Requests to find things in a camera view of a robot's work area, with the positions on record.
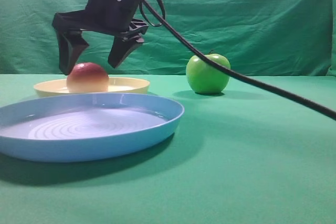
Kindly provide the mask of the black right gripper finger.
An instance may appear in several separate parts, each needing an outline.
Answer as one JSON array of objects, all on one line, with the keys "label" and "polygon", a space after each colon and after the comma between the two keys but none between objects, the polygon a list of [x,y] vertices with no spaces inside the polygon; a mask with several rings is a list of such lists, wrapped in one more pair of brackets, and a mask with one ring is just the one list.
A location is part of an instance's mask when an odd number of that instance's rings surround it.
[{"label": "black right gripper finger", "polygon": [[57,31],[59,48],[59,69],[64,75],[69,75],[80,55],[89,47],[83,39],[82,31]]}]

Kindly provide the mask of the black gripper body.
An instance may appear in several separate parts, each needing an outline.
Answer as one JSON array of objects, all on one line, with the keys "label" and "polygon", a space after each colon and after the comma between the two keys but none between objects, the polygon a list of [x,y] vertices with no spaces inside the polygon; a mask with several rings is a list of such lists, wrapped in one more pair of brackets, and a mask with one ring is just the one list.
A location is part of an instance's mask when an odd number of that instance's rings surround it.
[{"label": "black gripper body", "polygon": [[148,25],[134,14],[141,0],[88,0],[83,10],[56,13],[52,26],[57,31],[92,31],[124,38],[125,40],[146,33]]}]

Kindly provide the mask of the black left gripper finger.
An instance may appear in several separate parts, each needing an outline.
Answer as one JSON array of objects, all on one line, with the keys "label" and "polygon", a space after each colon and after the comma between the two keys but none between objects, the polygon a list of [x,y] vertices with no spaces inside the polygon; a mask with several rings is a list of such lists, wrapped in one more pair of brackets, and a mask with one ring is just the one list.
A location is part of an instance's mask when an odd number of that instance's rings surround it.
[{"label": "black left gripper finger", "polygon": [[115,37],[111,51],[108,56],[108,64],[117,68],[123,63],[126,57],[141,46],[141,37],[135,36],[125,40],[124,38]]}]

